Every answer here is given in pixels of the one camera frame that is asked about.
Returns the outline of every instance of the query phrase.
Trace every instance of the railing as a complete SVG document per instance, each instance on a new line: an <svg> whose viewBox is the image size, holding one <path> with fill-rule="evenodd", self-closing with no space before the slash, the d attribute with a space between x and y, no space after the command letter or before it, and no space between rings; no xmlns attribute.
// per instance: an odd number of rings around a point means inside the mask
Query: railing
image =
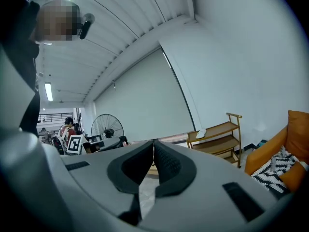
<svg viewBox="0 0 309 232"><path fill-rule="evenodd" d="M63 114L40 114L38 118L38 123L53 122L53 121L63 121L67 117L73 118L73 113L63 113Z"/></svg>

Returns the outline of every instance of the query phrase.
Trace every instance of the orange cushion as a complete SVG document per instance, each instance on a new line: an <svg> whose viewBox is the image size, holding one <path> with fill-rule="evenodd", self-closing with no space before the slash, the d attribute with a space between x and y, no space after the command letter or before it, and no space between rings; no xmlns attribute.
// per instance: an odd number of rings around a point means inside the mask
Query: orange cushion
<svg viewBox="0 0 309 232"><path fill-rule="evenodd" d="M289 110L285 148L299 161L309 164L309 114Z"/></svg>
<svg viewBox="0 0 309 232"><path fill-rule="evenodd" d="M295 192L300 187L306 173L305 168L297 161L289 171L280 175L279 178L291 192Z"/></svg>

